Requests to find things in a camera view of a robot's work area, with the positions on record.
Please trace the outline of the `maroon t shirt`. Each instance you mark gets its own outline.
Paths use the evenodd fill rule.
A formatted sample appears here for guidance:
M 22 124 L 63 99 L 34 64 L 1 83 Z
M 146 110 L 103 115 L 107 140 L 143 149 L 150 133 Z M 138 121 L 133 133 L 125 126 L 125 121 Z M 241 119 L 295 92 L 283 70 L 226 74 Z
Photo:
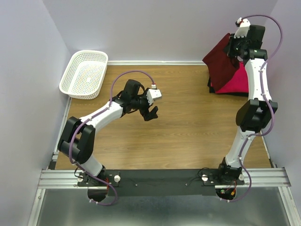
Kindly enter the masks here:
M 238 69 L 232 68 L 230 57 L 223 52 L 224 47 L 229 42 L 230 34 L 227 33 L 215 47 L 203 58 L 203 62 L 207 65 L 209 77 L 213 88 L 218 91 L 227 82 L 229 82 Z

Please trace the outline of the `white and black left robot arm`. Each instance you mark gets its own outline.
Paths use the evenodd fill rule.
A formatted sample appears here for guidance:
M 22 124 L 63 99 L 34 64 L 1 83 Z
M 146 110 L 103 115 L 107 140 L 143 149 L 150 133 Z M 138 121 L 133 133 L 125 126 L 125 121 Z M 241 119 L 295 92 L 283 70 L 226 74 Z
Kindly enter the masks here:
M 63 129 L 57 149 L 89 173 L 88 180 L 94 186 L 105 180 L 105 167 L 93 156 L 97 133 L 112 121 L 126 114 L 139 111 L 145 121 L 158 118 L 158 107 L 151 108 L 162 94 L 156 85 L 151 88 L 129 79 L 122 91 L 103 107 L 81 117 L 70 117 Z

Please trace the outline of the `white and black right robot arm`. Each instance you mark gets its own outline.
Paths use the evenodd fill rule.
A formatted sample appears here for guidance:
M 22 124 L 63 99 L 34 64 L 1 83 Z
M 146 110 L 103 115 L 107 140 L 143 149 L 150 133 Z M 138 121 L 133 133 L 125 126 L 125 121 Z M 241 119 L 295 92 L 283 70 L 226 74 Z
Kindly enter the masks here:
M 278 104 L 271 98 L 268 88 L 266 66 L 268 53 L 262 49 L 265 27 L 251 25 L 248 20 L 237 24 L 237 31 L 230 36 L 227 54 L 241 58 L 248 79 L 248 101 L 236 115 L 237 133 L 228 154 L 222 160 L 216 173 L 219 184 L 227 185 L 239 180 L 243 161 L 255 136 L 274 122 Z

